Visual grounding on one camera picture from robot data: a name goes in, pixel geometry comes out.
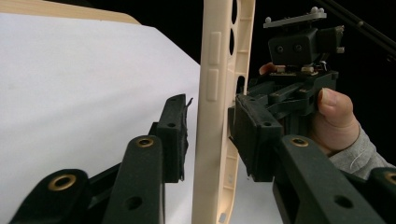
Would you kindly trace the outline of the black metal stand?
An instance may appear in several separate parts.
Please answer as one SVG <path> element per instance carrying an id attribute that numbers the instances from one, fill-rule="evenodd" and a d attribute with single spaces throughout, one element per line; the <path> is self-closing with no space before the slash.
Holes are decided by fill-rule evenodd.
<path id="1" fill-rule="evenodd" d="M 355 28 L 362 35 L 376 43 L 387 53 L 389 62 L 396 62 L 396 42 L 384 35 L 370 25 L 367 21 L 359 18 L 334 0 L 315 0 L 318 4 L 326 8 L 337 18 Z"/>

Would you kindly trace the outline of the white table sheet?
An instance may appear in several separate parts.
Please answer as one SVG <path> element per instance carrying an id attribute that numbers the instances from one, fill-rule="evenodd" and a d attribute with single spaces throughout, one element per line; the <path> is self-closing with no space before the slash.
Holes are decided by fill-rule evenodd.
<path id="1" fill-rule="evenodd" d="M 155 28 L 0 13 L 0 224 L 46 175 L 96 175 L 167 98 L 220 103 L 219 79 Z"/>

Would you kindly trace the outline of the beige phone case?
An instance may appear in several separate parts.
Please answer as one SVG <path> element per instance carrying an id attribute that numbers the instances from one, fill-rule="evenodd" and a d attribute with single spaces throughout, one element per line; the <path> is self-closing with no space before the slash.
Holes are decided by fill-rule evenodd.
<path id="1" fill-rule="evenodd" d="M 248 78 L 256 0 L 204 0 L 191 224 L 229 224 L 239 155 L 228 109 Z"/>

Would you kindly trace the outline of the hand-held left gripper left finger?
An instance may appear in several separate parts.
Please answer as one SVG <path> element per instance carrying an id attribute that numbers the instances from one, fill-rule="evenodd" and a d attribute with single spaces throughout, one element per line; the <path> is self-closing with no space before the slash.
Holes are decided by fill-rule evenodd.
<path id="1" fill-rule="evenodd" d="M 184 179 L 188 107 L 184 94 L 168 98 L 148 134 L 129 142 L 102 224 L 165 223 L 165 185 Z"/>

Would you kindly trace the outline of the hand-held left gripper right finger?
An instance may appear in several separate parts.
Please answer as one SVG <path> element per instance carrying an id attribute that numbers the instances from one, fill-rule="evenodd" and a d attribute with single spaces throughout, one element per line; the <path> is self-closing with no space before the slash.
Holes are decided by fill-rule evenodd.
<path id="1" fill-rule="evenodd" d="M 259 100 L 236 97 L 231 140 L 247 174 L 274 183 L 285 224 L 386 224 L 313 140 L 283 134 Z"/>

